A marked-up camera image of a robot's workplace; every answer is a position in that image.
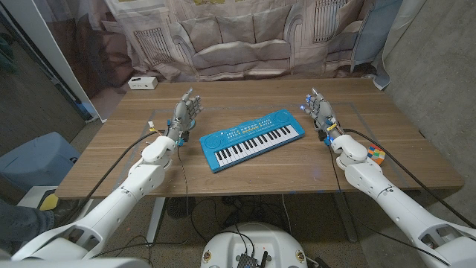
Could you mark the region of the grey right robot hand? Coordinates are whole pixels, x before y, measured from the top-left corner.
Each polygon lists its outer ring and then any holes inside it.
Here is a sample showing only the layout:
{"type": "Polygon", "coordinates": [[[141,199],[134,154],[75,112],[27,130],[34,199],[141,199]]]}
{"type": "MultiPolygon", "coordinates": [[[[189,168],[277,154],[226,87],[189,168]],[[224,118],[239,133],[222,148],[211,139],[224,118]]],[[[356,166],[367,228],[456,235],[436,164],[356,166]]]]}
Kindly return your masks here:
{"type": "Polygon", "coordinates": [[[330,103],[315,88],[306,96],[306,103],[300,109],[312,118],[319,140],[327,146],[344,134],[330,103]]]}

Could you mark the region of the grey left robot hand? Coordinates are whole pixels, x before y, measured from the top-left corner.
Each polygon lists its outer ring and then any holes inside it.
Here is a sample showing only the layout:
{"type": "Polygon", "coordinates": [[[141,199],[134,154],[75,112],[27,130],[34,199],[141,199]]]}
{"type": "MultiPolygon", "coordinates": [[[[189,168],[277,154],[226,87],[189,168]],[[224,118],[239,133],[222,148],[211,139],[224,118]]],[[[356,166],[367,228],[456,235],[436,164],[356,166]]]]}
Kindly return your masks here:
{"type": "Polygon", "coordinates": [[[167,137],[174,141],[178,141],[183,133],[194,128],[195,118],[203,110],[201,98],[198,95],[193,97],[192,94],[193,88],[189,88],[173,110],[167,137]]]}

